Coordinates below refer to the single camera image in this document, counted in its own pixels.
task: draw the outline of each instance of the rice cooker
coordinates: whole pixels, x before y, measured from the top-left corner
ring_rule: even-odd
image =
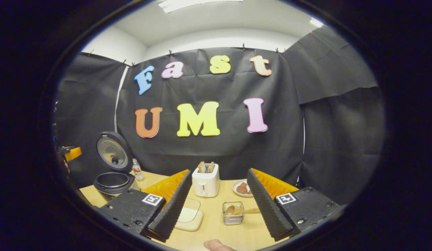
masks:
[[[116,197],[127,189],[140,190],[132,170],[132,155],[125,139],[114,132],[102,132],[97,141],[97,151],[107,167],[107,172],[98,175],[94,187],[104,194]]]

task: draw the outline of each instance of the wooden table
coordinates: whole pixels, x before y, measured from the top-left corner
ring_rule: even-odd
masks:
[[[143,175],[143,181],[136,181],[141,189],[167,178],[165,175],[148,172],[143,172]],[[245,214],[239,225],[227,226],[223,223],[222,204],[226,201],[239,200],[245,209],[258,207],[253,197],[241,197],[233,192],[232,186],[236,181],[221,181],[219,194],[213,198],[196,196],[194,187],[191,186],[187,198],[200,202],[200,211],[203,213],[200,228],[194,232],[174,228],[166,243],[154,241],[184,251],[205,251],[207,249],[203,246],[203,242],[211,239],[218,239],[239,251],[258,250],[280,242],[275,242],[270,237],[260,213]],[[82,188],[80,191],[92,205],[101,207],[108,202],[109,198],[103,196],[94,186]]]

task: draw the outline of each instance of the white wall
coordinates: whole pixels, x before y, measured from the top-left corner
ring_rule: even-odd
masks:
[[[151,46],[144,53],[143,61],[167,55],[169,54],[169,50],[175,53],[213,47],[242,47],[243,43],[246,48],[257,48],[269,51],[275,51],[275,49],[278,48],[278,51],[282,52],[298,40],[299,38],[290,35],[265,30],[207,30],[190,33]]]
[[[131,65],[132,62],[143,62],[146,46],[132,35],[116,28],[108,29],[97,35],[82,49],[82,52],[100,55]]]

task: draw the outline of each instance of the ceiling light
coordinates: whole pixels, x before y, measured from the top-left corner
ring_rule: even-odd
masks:
[[[322,27],[324,25],[320,21],[314,19],[313,17],[312,17],[312,19],[310,19],[310,23],[315,25],[316,27]]]
[[[159,6],[166,12],[186,8],[193,5],[200,5],[202,3],[214,3],[214,2],[242,2],[243,0],[166,0],[159,3]]]

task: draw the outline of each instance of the toaster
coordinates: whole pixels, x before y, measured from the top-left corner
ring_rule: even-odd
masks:
[[[219,165],[212,164],[199,165],[203,172],[201,173],[197,167],[192,173],[192,185],[197,196],[214,197],[219,193]],[[211,170],[211,172],[205,173],[204,170]]]

